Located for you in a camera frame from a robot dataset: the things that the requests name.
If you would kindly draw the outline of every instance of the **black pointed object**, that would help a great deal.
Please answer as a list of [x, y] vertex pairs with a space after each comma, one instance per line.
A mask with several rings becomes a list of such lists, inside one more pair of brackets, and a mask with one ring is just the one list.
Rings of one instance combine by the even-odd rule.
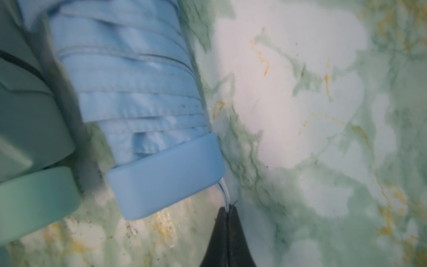
[[256, 267], [234, 205], [228, 211], [228, 267]]
[[200, 267], [227, 267], [227, 212], [218, 211], [211, 240]]

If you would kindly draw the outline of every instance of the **marble countertop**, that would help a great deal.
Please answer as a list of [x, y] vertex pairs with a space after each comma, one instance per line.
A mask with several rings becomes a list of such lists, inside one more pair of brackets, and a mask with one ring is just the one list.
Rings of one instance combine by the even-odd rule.
[[[182, 0], [199, 87], [257, 266], [427, 265], [427, 2]], [[16, 266], [198, 266], [210, 188], [125, 221], [113, 160], [41, 50], [77, 153], [78, 211], [8, 246]]]

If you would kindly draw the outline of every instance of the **green marble surface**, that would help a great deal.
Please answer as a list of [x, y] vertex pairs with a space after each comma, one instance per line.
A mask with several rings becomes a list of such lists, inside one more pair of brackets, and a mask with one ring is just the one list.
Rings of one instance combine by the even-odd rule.
[[[258, 266], [427, 266], [427, 2], [182, 0], [181, 24]], [[210, 188], [125, 221], [46, 42], [83, 204], [11, 243], [14, 266], [198, 266]]]

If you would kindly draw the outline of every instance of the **black object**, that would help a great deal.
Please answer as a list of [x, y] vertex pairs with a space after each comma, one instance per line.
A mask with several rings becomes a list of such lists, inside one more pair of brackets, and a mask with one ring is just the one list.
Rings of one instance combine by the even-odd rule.
[[3, 50], [0, 50], [0, 59], [4, 59], [9, 63], [15, 64], [15, 65], [25, 69], [26, 71], [30, 72], [32, 75], [36, 76], [40, 80], [44, 81], [43, 75], [40, 73], [40, 71], [38, 71], [35, 67], [28, 64], [24, 60], [12, 55], [12, 54], [9, 54], [8, 52], [3, 51]]
[[218, 211], [211, 240], [200, 267], [256, 267], [234, 205]]

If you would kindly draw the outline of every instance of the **marble pattern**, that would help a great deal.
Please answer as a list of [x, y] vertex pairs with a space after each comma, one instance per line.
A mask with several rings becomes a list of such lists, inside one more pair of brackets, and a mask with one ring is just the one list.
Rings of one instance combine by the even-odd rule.
[[[180, 8], [257, 265], [426, 266], [426, 1]], [[112, 159], [99, 129], [87, 135], [62, 95], [83, 205], [10, 244], [16, 266], [198, 266], [219, 192], [126, 222], [102, 179]]]

